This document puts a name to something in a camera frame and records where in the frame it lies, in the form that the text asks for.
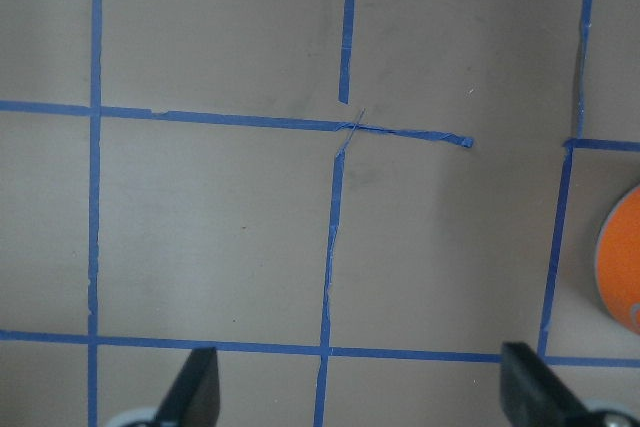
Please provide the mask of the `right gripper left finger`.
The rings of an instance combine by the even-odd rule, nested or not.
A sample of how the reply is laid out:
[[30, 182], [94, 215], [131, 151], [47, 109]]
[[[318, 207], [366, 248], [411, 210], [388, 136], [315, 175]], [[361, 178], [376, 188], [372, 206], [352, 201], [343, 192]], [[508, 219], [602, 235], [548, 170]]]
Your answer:
[[215, 347], [193, 349], [161, 402], [151, 426], [216, 426], [221, 410]]

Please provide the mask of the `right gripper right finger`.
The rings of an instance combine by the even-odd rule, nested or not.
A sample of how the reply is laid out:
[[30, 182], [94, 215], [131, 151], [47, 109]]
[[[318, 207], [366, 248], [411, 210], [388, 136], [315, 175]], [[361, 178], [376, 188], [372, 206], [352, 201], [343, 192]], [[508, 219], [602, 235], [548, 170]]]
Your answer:
[[592, 414], [524, 342], [501, 346], [500, 405], [511, 426], [591, 426]]

